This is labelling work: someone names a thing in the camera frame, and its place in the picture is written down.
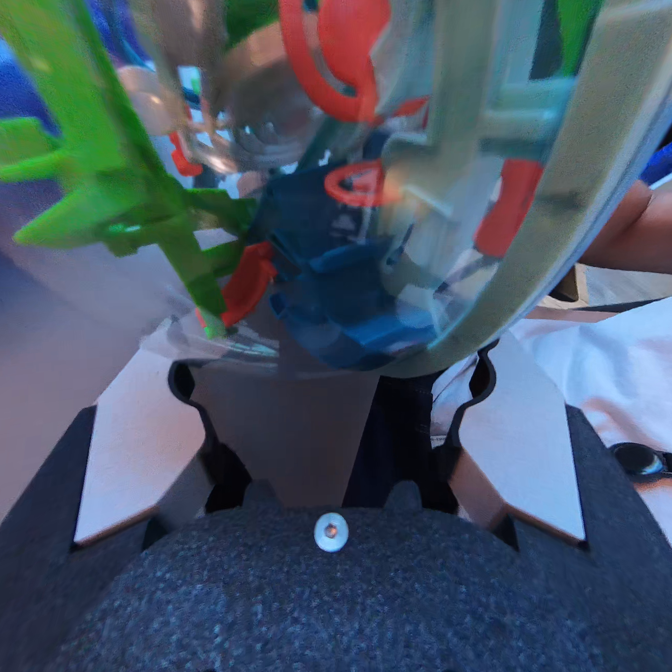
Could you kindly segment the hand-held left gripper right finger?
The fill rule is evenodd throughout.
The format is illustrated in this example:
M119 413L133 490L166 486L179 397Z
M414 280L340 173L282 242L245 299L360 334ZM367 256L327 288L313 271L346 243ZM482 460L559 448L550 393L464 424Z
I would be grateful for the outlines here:
M508 544L515 523L586 543L564 399L514 336L452 365L432 395L432 447L461 517Z

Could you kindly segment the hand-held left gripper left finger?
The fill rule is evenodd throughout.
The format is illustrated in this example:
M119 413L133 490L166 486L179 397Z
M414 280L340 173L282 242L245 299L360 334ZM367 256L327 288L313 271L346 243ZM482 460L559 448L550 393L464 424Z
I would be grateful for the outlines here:
M139 349L99 396L75 546L152 519L171 532L206 514L226 458L206 409L191 399L191 369L203 365Z

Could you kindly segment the clear maze ball with coloured tracks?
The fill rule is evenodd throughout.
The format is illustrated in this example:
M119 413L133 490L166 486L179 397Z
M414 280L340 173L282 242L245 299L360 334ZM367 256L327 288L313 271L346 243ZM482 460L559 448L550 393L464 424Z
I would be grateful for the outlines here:
M444 369L671 125L670 1L2 1L16 247L161 254L185 357Z

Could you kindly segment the person's right forearm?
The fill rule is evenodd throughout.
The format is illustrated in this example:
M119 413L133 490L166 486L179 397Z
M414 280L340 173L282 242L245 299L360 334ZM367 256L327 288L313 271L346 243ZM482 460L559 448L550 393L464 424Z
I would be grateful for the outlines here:
M635 181L579 261L628 272L671 274L671 189Z

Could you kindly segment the black round button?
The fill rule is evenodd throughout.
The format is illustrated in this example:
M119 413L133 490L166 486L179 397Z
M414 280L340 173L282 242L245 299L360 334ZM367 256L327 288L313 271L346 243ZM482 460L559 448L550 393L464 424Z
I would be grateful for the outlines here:
M616 443L609 450L634 481L647 482L671 477L670 452L635 442Z

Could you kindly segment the person's white shirt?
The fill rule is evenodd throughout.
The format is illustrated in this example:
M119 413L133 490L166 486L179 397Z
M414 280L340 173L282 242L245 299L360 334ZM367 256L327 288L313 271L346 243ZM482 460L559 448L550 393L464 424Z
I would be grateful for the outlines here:
M536 308L502 336L522 344L556 384L567 418L567 406L579 409L599 445L635 442L671 453L670 298L619 314ZM579 439L570 440L579 486ZM634 489L670 542L671 478ZM580 495L586 531L587 496Z

